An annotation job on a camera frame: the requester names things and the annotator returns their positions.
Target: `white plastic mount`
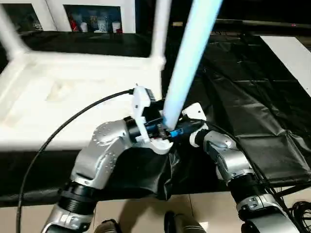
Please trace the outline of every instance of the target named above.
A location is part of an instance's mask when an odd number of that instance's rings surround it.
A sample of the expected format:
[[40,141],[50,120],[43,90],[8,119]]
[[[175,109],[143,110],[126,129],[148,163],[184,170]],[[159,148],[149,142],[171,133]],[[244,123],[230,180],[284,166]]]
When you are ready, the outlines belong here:
[[133,93],[133,118],[140,131],[140,136],[136,137],[138,142],[136,147],[150,148],[157,154],[166,154],[169,152],[173,143],[162,138],[150,138],[145,127],[146,118],[142,115],[144,108],[149,107],[154,97],[151,90],[149,92],[143,86],[136,86]]
[[[201,120],[206,120],[206,116],[203,112],[203,109],[201,107],[201,105],[199,103],[194,103],[192,105],[190,105],[188,108],[184,109],[182,112],[182,115],[185,116],[187,115],[189,118],[191,119],[201,119]],[[190,137],[189,137],[189,142],[193,147],[199,147],[199,145],[197,145],[194,140],[195,140],[195,136],[197,135],[197,133],[201,130],[201,129],[207,129],[208,130],[208,126],[206,124],[204,124],[201,128],[199,128],[197,131],[193,132]]]

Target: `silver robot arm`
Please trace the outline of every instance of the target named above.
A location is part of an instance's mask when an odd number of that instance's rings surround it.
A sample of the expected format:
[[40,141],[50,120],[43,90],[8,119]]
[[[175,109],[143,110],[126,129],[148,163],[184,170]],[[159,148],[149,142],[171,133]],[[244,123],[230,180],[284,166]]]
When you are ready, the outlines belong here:
[[71,181],[62,190],[43,233],[84,232],[89,228],[97,192],[106,186],[118,157],[125,150],[135,146],[165,154],[173,145],[162,128],[163,106],[155,101],[152,92],[137,86],[133,95],[133,118],[100,125],[89,145],[79,152]]
[[232,138],[204,127],[190,137],[190,143],[202,146],[217,165],[244,221],[243,233],[299,233],[274,197],[262,187]]

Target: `black plastic sheet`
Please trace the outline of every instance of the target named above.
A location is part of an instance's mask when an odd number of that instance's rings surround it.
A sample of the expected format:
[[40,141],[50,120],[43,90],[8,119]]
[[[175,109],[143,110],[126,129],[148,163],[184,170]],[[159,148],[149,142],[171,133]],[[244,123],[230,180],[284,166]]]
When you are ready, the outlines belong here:
[[[34,50],[147,57],[149,35],[42,32],[25,36]],[[166,93],[180,44],[169,36],[162,89]],[[4,54],[0,56],[5,64]],[[239,138],[274,186],[311,182],[311,98],[260,39],[211,36],[185,106],[201,103],[208,120]],[[26,185],[26,204],[57,201],[78,151],[47,151]],[[14,206],[35,152],[0,153],[0,206]],[[221,191],[215,165],[202,149],[176,144],[168,155],[130,149],[118,159],[101,199]]]

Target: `wire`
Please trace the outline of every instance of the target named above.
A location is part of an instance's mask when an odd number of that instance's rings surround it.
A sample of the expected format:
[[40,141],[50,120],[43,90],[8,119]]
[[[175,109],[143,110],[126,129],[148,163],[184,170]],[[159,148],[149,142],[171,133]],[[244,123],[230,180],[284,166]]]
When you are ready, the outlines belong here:
[[35,161],[37,160],[37,158],[39,157],[39,155],[41,155],[41,153],[46,149],[46,147],[48,146],[48,144],[53,140],[53,138],[62,131],[63,128],[65,128],[69,123],[71,123],[73,120],[75,120],[78,116],[80,116],[81,114],[85,113],[87,110],[93,108],[94,106],[105,102],[107,100],[110,100],[112,98],[115,98],[117,96],[121,96],[124,94],[133,94],[133,89],[129,89],[126,91],[121,91],[119,93],[107,96],[105,98],[102,98],[92,104],[90,104],[89,106],[85,107],[84,109],[82,109],[81,111],[79,111],[78,113],[76,113],[75,115],[73,115],[71,118],[69,118],[67,121],[65,121],[48,139],[47,141],[41,146],[41,148],[38,150],[37,154],[35,155],[35,157],[33,158],[33,160],[30,162],[27,171],[24,175],[20,190],[19,190],[19,194],[18,194],[18,206],[17,206],[17,212],[16,212],[16,233],[20,233],[20,225],[21,225],[21,214],[22,214],[22,202],[23,202],[23,197],[24,197],[24,188],[25,188],[25,184],[27,181],[27,177],[29,175],[29,172],[31,170],[31,168],[33,167]]
[[244,153],[244,155],[246,156],[248,162],[250,163],[250,165],[253,168],[253,171],[255,172],[256,176],[258,177],[258,179],[260,180],[260,182],[264,185],[266,191],[271,194],[274,199],[278,202],[278,204],[280,205],[280,207],[283,209],[283,211],[287,214],[288,218],[295,224],[295,226],[298,228],[298,230],[300,232],[303,232],[300,224],[296,221],[296,219],[292,216],[292,214],[290,213],[289,209],[287,208],[285,202],[277,195],[277,192],[275,191],[275,189],[271,186],[268,178],[265,176],[265,174],[263,173],[263,171],[261,170],[261,168],[250,158],[249,154],[247,153],[247,151],[243,148],[243,146],[241,145],[241,143],[239,142],[239,140],[237,139],[237,137],[235,137],[234,135],[232,135],[231,133],[229,133],[228,131],[224,130],[223,128],[209,122],[206,120],[202,120],[204,123],[207,124],[207,126],[215,131],[219,131],[222,132],[226,135],[228,135],[230,138],[232,138],[232,140],[237,144],[237,146],[239,147],[239,149]]
[[298,201],[291,208],[291,214],[300,224],[303,233],[311,233],[311,203]]

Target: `floor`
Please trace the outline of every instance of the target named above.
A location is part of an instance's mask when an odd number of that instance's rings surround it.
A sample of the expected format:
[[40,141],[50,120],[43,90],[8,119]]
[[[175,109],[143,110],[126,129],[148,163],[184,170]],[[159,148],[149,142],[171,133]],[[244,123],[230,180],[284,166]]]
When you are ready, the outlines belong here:
[[[311,201],[311,188],[284,197],[288,207],[298,200]],[[40,232],[50,214],[52,205],[29,206],[23,209],[22,232]],[[92,233],[103,220],[114,218],[124,233],[163,232],[163,218],[168,210],[194,216],[208,233],[241,233],[235,203],[230,193],[203,193],[176,195],[169,201],[153,198],[140,200],[102,201],[88,233]],[[0,208],[1,232],[15,232],[16,209]]]

